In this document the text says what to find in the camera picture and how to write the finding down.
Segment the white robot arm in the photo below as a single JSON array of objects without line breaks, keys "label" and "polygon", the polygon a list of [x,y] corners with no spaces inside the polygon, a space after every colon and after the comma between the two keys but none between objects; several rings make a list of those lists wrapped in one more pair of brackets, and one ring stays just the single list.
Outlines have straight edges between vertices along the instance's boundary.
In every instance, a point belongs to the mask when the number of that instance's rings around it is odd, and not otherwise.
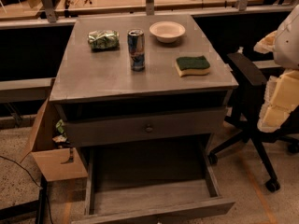
[{"label": "white robot arm", "polygon": [[254,50],[272,52],[274,62],[284,69],[282,75],[271,76],[267,81],[257,124],[260,131],[272,133],[299,106],[299,5],[276,31],[257,42]]}]

